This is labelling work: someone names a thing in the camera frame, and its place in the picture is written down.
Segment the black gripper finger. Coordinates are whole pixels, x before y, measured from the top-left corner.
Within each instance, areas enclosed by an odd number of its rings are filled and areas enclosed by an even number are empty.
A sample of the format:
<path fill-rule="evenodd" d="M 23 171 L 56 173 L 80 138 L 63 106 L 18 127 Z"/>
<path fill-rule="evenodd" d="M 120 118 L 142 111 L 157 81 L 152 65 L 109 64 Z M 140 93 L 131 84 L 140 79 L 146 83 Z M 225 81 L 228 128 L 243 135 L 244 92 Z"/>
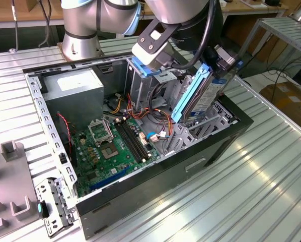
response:
<path fill-rule="evenodd" d="M 222 46 L 216 45 L 214 50 L 217 53 L 215 73 L 219 77 L 224 77 L 237 63 L 237 54 L 233 51 L 227 51 Z"/>

